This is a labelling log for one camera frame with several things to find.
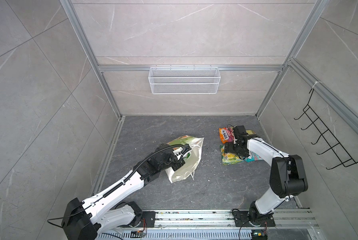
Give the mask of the orange snack packet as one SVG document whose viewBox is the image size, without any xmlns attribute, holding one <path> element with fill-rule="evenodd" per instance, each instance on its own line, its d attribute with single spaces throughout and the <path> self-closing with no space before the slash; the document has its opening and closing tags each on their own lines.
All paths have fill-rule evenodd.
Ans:
<svg viewBox="0 0 358 240">
<path fill-rule="evenodd" d="M 219 128 L 220 139 L 222 144 L 231 143 L 235 141 L 233 127 Z"/>
</svg>

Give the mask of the yellow green snack packet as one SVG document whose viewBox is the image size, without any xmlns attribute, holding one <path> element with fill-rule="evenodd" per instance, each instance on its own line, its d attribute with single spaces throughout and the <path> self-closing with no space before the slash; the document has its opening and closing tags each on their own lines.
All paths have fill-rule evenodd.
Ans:
<svg viewBox="0 0 358 240">
<path fill-rule="evenodd" d="M 222 159 L 223 166 L 242 163 L 246 160 L 245 158 L 243 159 L 239 158 L 239 156 L 235 154 L 226 153 L 224 145 L 220 146 L 220 150 L 221 150 L 221 159 Z"/>
</svg>

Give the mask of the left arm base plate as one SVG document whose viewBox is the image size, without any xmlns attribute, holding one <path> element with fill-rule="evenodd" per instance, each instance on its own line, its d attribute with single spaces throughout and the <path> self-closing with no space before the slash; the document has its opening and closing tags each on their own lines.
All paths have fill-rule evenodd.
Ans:
<svg viewBox="0 0 358 240">
<path fill-rule="evenodd" d="M 156 212 L 147 211 L 142 212 L 140 216 L 136 216 L 135 220 L 132 220 L 129 225 L 122 225 L 121 228 L 154 228 L 156 220 Z"/>
</svg>

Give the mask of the floral paper bag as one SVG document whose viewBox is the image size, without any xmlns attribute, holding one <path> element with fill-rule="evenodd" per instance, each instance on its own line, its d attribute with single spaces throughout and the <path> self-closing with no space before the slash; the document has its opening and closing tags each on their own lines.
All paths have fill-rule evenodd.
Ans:
<svg viewBox="0 0 358 240">
<path fill-rule="evenodd" d="M 172 184 L 186 180 L 188 177 L 194 178 L 195 170 L 197 169 L 202 159 L 203 143 L 204 138 L 196 138 L 188 135 L 179 137 L 167 143 L 168 145 L 188 144 L 191 147 L 191 150 L 186 153 L 183 158 L 185 164 L 182 167 L 175 171 L 173 168 L 168 168 L 165 170 L 168 179 Z"/>
</svg>

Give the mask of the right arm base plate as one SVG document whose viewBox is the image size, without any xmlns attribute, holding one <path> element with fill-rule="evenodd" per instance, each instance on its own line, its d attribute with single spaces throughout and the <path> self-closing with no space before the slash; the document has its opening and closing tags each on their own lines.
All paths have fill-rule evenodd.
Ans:
<svg viewBox="0 0 358 240">
<path fill-rule="evenodd" d="M 236 227 L 275 227 L 273 213 L 267 215 L 257 214 L 255 211 L 232 210 Z"/>
</svg>

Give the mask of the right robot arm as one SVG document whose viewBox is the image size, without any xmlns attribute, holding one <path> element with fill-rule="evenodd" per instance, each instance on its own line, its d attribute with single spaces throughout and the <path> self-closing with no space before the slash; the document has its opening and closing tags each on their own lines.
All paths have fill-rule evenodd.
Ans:
<svg viewBox="0 0 358 240">
<path fill-rule="evenodd" d="M 227 149 L 244 159 L 255 153 L 271 167 L 269 189 L 249 209 L 248 218 L 252 225 L 260 225 L 271 218 L 283 202 L 308 190 L 307 175 L 300 156 L 284 153 L 255 135 L 227 143 Z"/>
</svg>

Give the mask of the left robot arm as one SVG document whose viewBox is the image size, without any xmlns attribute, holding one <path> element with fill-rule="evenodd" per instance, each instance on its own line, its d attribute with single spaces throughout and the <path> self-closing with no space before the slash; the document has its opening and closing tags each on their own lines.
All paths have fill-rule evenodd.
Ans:
<svg viewBox="0 0 358 240">
<path fill-rule="evenodd" d="M 113 207 L 157 179 L 160 172 L 180 169 L 191 150 L 189 144 L 162 144 L 102 192 L 83 201 L 78 198 L 71 200 L 61 218 L 61 228 L 67 239 L 94 240 L 110 224 L 114 227 L 137 225 L 142 215 L 137 204 L 128 203 L 116 210 Z"/>
</svg>

